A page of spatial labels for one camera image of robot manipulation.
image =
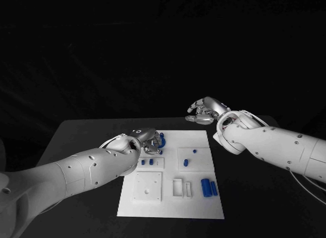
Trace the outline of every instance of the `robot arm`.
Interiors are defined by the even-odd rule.
[[[206,97],[188,109],[196,116],[186,120],[211,124],[218,120],[215,140],[234,154],[245,149],[263,161],[326,183],[326,141],[309,135],[271,127],[247,111],[231,109]]]
[[[19,238],[35,217],[65,198],[90,191],[137,167],[142,147],[160,152],[153,128],[118,135],[100,148],[19,172],[0,173],[0,238]]]

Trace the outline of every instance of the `blue curved part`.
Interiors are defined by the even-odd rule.
[[[165,137],[162,137],[162,145],[159,146],[159,148],[165,147]]]
[[[204,197],[212,197],[211,183],[208,178],[201,180],[201,185],[202,185]]]
[[[218,196],[216,187],[215,187],[215,182],[211,182],[211,187],[212,187],[214,195]]]

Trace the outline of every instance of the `table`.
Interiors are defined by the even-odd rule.
[[[258,117],[278,127],[270,116]],[[208,132],[225,220],[117,217],[120,177],[65,199],[35,218],[20,238],[326,237],[326,206],[307,194],[287,170],[258,160],[247,150],[234,155],[222,148],[212,138],[216,123],[199,125],[185,118],[64,121],[38,166],[98,147],[140,127]],[[325,199],[320,190],[306,180],[302,182]]]

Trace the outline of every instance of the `white platform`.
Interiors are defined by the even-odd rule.
[[[219,192],[218,196],[204,197],[201,180],[215,181],[215,172],[182,172],[179,171],[179,148],[193,149],[209,148],[206,131],[159,130],[165,133],[166,146],[162,148],[163,154],[147,155],[142,151],[142,158],[163,158],[163,168],[153,172],[162,172],[162,200],[159,202],[134,202],[133,195],[137,194],[134,183],[137,182],[136,172],[149,172],[147,168],[137,167],[124,176],[121,197],[118,203],[120,217],[166,217],[166,218],[201,218],[224,219]],[[173,197],[173,179],[182,179],[183,197]],[[186,197],[185,183],[191,183],[192,198]]]

